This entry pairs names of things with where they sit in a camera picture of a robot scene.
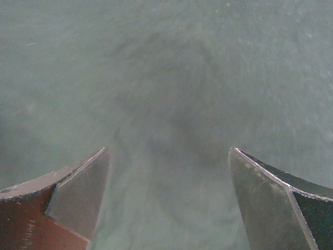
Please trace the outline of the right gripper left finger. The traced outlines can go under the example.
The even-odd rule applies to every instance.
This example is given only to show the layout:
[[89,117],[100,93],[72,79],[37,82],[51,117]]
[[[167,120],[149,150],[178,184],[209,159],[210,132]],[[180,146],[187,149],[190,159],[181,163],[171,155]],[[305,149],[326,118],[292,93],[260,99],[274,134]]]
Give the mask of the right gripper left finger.
[[1,249],[86,249],[109,166],[104,147],[74,165],[1,190]]

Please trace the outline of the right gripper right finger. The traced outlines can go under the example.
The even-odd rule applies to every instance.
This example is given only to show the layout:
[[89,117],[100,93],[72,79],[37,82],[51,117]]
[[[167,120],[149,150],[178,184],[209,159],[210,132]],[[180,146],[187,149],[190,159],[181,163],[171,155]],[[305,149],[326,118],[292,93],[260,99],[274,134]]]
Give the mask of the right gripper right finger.
[[251,249],[332,249],[332,189],[235,147],[228,163]]

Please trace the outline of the black t-shirt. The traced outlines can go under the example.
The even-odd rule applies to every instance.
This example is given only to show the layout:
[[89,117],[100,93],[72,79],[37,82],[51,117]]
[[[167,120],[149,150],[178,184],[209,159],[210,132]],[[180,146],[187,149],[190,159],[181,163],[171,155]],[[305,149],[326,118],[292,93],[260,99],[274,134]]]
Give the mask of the black t-shirt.
[[332,187],[332,1],[1,1],[1,188],[102,147],[90,249],[248,249],[231,147]]

